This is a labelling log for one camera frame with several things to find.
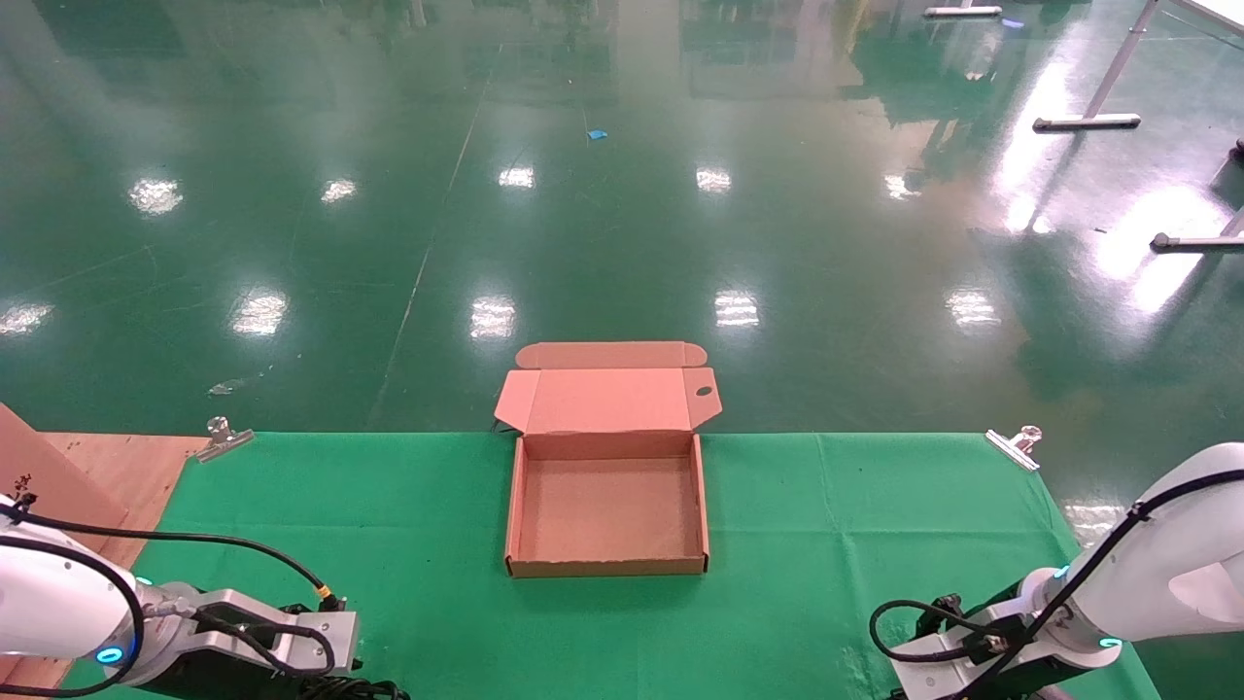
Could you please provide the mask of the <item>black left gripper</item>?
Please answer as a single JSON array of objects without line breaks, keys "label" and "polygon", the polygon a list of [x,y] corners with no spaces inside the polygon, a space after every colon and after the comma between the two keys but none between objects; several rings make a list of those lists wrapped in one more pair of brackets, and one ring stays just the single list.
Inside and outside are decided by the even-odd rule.
[{"label": "black left gripper", "polygon": [[144,691],[169,699],[297,699],[323,671],[289,675],[241,659],[178,659]]}]

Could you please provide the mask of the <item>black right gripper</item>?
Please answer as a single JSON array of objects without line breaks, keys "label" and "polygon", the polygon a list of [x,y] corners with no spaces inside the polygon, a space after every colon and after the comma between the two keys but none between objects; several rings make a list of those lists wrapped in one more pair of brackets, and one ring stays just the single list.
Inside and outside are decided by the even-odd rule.
[{"label": "black right gripper", "polygon": [[1071,681],[1085,673],[1097,670],[1097,666],[1079,666],[1060,659],[1035,659],[1026,663],[1013,663],[1001,669],[991,681],[977,683],[978,678],[986,674],[986,669],[996,663],[973,665],[973,680],[975,685],[970,693],[970,699],[1026,699],[1050,685]]}]

